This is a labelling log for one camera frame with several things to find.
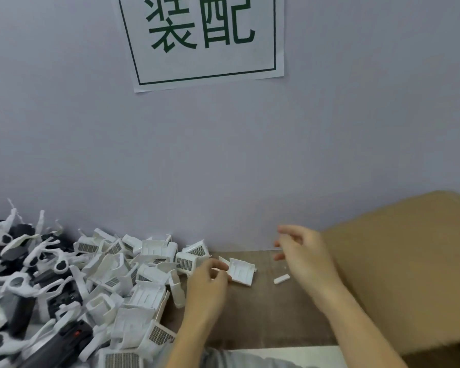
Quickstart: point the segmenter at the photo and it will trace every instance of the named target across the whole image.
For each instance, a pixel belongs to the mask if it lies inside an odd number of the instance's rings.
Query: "table surface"
[[[231,283],[223,313],[207,345],[221,349],[329,346],[337,344],[329,322],[294,279],[275,285],[286,273],[285,261],[274,261],[275,251],[213,252],[256,265],[252,286]],[[185,290],[186,278],[183,280]],[[169,300],[161,323],[177,332],[184,309]]]

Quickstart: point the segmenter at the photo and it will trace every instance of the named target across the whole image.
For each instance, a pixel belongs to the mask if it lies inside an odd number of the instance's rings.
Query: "green border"
[[[266,71],[275,71],[276,70],[276,0],[274,0],[274,68],[268,68],[266,70],[257,70],[257,71],[246,71],[246,72],[235,72],[235,73],[222,73],[218,75],[209,75],[209,76],[198,76],[198,77],[188,77],[188,78],[178,78],[174,80],[164,80],[164,81],[153,81],[153,82],[140,82],[140,75],[138,74],[138,67],[136,67],[135,55],[133,53],[133,48],[131,47],[131,40],[129,38],[128,26],[126,25],[126,19],[124,18],[123,5],[121,0],[119,1],[119,8],[121,10],[121,15],[123,17],[124,29],[126,30],[126,37],[128,37],[129,50],[131,51],[131,57],[133,58],[133,64],[135,65],[136,77],[138,79],[138,85],[152,85],[152,84],[162,84],[164,82],[176,82],[176,81],[187,81],[187,80],[198,80],[202,78],[210,77],[221,77],[221,76],[233,76],[241,75],[245,73],[257,73],[257,72],[266,72]]]

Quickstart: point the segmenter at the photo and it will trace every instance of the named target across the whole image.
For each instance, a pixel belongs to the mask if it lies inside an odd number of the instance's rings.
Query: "hand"
[[[322,236],[302,226],[278,226],[278,232],[280,236],[274,245],[281,247],[283,253],[276,254],[274,259],[286,259],[293,277],[324,312],[327,300],[344,285]]]
[[[228,283],[232,281],[227,270],[225,263],[208,259],[194,271],[187,281],[184,327],[189,325],[189,329],[208,336],[223,310]]]

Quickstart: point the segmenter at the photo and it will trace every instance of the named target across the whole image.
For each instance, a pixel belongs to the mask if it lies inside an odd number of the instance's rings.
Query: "cardboard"
[[[327,245],[401,354],[460,342],[460,195],[436,191],[334,226]]]

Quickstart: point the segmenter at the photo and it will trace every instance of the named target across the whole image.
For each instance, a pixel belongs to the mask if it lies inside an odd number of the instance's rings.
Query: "human arm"
[[[199,367],[204,343],[225,305],[227,270],[225,263],[209,259],[188,279],[184,319],[165,368]]]
[[[279,226],[275,246],[293,277],[325,314],[349,368],[407,368],[342,283],[320,233]]]

